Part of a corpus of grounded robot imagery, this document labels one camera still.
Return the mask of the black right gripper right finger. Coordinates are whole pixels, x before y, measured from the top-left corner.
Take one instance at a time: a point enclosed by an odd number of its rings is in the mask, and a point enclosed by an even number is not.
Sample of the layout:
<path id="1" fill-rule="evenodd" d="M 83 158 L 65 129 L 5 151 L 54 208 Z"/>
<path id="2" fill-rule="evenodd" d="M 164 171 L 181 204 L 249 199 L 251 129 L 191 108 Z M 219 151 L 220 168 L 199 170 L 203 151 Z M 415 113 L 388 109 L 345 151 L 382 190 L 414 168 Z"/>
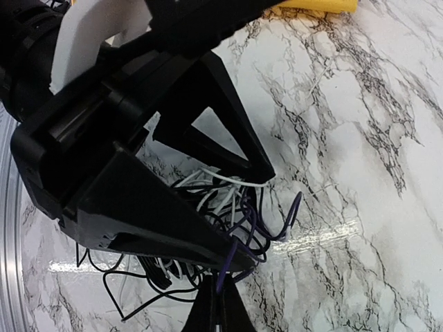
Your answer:
<path id="1" fill-rule="evenodd" d="M 244 155 L 239 156 L 193 127 L 211 108 Z M 172 87 L 158 108 L 153 139 L 251 182 L 267 182 L 274 168 L 246 114 L 221 58 L 213 52 L 198 59 Z"/>

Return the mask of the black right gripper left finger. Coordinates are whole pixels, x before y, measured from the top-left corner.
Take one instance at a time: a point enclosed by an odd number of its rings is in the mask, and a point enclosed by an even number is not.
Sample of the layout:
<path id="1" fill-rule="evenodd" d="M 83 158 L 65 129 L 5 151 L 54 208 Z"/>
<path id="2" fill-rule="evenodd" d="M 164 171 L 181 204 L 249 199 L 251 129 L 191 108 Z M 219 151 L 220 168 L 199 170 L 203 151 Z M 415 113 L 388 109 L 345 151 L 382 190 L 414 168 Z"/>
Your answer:
<path id="1" fill-rule="evenodd" d="M 63 231 L 89 249 L 221 270 L 233 247 L 233 239 L 124 150 L 87 185 L 75 209 Z"/>

